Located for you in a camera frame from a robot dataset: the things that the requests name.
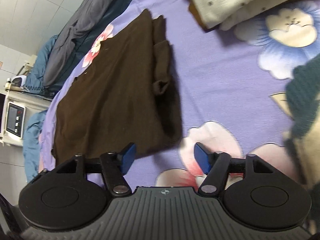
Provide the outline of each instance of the blue flower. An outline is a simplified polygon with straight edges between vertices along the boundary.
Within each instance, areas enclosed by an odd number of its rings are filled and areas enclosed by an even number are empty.
[[[292,70],[320,53],[320,10],[305,0],[281,5],[239,23],[241,41],[261,46],[258,65],[276,79],[292,78]]]

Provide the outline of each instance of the gray garment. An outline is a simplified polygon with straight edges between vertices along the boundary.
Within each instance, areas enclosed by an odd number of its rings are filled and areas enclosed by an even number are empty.
[[[44,87],[52,85],[75,47],[73,39],[86,35],[102,18],[113,0],[84,0],[60,32],[44,73]]]

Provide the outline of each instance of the crosshair logo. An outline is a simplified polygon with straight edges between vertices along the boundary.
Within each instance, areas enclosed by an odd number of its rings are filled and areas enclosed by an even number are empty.
[[[163,195],[167,195],[170,193],[170,191],[167,189],[164,189],[164,190],[160,191],[160,193],[162,193]]]

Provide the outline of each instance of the purple bed sheet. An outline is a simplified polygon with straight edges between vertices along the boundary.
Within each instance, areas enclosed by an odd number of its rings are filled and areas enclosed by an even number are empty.
[[[135,160],[125,176],[132,189],[138,185],[199,185],[204,176],[192,157],[197,141],[235,157],[252,151],[262,155],[270,151],[282,154],[282,133],[289,130],[292,121],[270,96],[285,91],[292,69],[320,52],[318,3],[314,0],[289,4],[230,31],[205,33],[188,12],[187,0],[133,0],[111,23],[112,33],[116,35],[145,8],[154,18],[159,15],[166,18],[166,35],[172,44],[180,90],[184,138],[175,148]],[[291,31],[297,37],[301,32],[298,27],[311,25],[307,40],[301,41],[303,46],[296,44],[297,39],[287,41],[285,34],[278,33],[288,27],[277,27],[279,19],[288,16],[305,21],[303,26],[292,26],[296,27]],[[44,167],[49,170],[55,167],[51,149],[56,108],[74,78],[85,70],[82,64],[83,60],[54,98],[44,121],[41,155]],[[88,179],[101,183],[101,177],[95,174]]]

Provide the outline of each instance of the display screen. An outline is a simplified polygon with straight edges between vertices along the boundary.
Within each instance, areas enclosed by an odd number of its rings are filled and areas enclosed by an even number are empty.
[[[14,131],[17,112],[18,112],[18,109],[13,108],[13,107],[9,107],[7,129]]]

